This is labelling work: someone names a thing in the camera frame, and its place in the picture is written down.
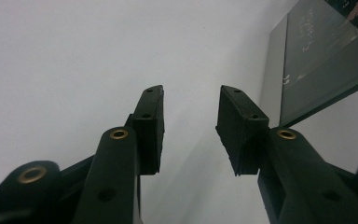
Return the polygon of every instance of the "metal rivet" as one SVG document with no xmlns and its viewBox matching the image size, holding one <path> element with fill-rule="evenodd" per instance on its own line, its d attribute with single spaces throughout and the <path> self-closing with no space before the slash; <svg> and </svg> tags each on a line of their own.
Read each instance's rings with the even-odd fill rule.
<svg viewBox="0 0 358 224">
<path fill-rule="evenodd" d="M 48 170 L 44 166 L 31 167 L 19 175 L 18 181 L 22 184 L 30 184 L 41 179 L 47 172 Z"/>
<path fill-rule="evenodd" d="M 110 137 L 113 139 L 122 139 L 129 135 L 129 132 L 126 130 L 115 130 L 114 132 L 110 133 Z"/>
<path fill-rule="evenodd" d="M 288 130 L 278 130 L 277 134 L 284 139 L 293 140 L 297 138 L 297 135 L 295 133 Z"/>
</svg>

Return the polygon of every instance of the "white wall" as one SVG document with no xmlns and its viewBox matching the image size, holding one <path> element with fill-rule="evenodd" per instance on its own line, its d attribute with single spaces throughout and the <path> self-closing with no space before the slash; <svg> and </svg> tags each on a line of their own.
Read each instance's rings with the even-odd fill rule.
<svg viewBox="0 0 358 224">
<path fill-rule="evenodd" d="M 292 127 L 330 163 L 351 172 L 358 168 L 358 92 Z"/>
<path fill-rule="evenodd" d="M 214 126 L 220 85 L 259 100 L 269 32 L 294 3 L 0 1 L 0 182 L 29 161 L 87 158 L 162 84 L 144 223 L 267 223 L 256 177 L 234 177 Z"/>
</svg>

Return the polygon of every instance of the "gray background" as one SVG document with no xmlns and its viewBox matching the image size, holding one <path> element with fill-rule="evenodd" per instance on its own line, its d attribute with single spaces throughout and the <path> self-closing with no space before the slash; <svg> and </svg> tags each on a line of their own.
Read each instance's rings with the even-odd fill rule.
<svg viewBox="0 0 358 224">
<path fill-rule="evenodd" d="M 164 85 L 161 172 L 144 223 L 268 223 L 255 176 L 235 177 L 214 130 L 220 85 L 259 102 L 286 1 L 0 1 L 0 182 L 35 160 L 94 153 L 142 90 Z M 327 161 L 358 164 L 358 92 L 297 124 Z"/>
</svg>

